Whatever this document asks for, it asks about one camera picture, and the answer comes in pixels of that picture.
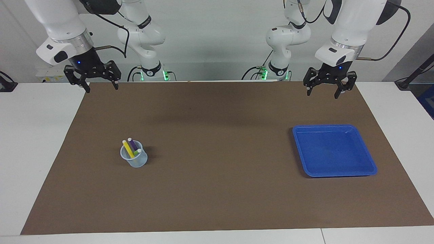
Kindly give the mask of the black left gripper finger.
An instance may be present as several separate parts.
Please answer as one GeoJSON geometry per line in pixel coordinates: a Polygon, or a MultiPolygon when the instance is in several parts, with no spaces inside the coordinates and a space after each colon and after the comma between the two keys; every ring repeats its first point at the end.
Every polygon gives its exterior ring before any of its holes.
{"type": "Polygon", "coordinates": [[[335,83],[337,85],[337,90],[335,91],[334,98],[338,99],[341,93],[347,90],[352,90],[357,79],[357,74],[355,71],[348,72],[346,76],[337,76],[335,78],[335,83]]]}
{"type": "Polygon", "coordinates": [[[325,69],[315,69],[313,67],[308,68],[305,77],[303,78],[303,85],[307,89],[307,96],[310,96],[315,86],[323,84],[324,79],[325,69]]]}

